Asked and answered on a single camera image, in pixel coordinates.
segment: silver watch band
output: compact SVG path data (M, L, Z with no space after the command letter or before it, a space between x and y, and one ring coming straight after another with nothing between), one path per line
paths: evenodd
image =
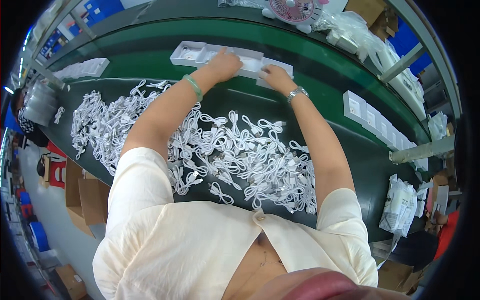
M293 91L290 92L290 94L288 95L287 97L287 101L288 103L290 104L290 102L292 101L293 97L295 97L297 94L304 94L305 96L308 97L308 93L307 91L305 91L305 89L301 86L298 86L296 89L294 89Z

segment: woman's right hand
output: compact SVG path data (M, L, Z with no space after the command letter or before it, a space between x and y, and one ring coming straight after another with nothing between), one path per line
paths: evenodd
M298 86L290 78L284 68L275 65L265 65L258 72L258 76L265 80L272 88L287 97Z

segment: pink fan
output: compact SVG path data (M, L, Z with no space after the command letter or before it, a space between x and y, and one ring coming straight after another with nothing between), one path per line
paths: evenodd
M279 19L295 25L304 33L312 32L313 24L322 14L323 5L329 0L267 0L268 8L262 10L262 15L270 19Z

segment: red chair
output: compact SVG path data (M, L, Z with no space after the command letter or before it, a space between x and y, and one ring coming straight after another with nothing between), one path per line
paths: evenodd
M65 153L63 153L57 146L55 146L52 141L48 141L48 145L47 145L47 149L48 151L50 152L53 152L55 154L58 154L64 158L67 158L67 156L65 155Z
M67 161L50 161L50 171L48 175L48 183L51 186L56 186L62 189L65 189L65 183L62 181L61 174L63 169L66 167ZM58 179L55 177L55 173L58 172Z

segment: person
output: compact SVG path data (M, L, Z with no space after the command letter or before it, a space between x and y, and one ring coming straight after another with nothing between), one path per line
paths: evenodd
M108 197L105 238L93 259L106 299L405 299L376 288L353 179L328 123L302 92L291 99L314 165L316 228L211 201L174 203L167 142L199 96L242 63L221 50L175 83L138 118ZM297 85L280 67L259 72L288 96Z
M23 134L28 140L32 141L35 145L39 147L46 147L48 145L49 139L40 130L37 124L33 123L32 121L26 119L23 116L24 97L24 89L17 88L13 92L12 99L10 100L10 109L12 111L13 117L18 123L20 129L23 131L20 133Z

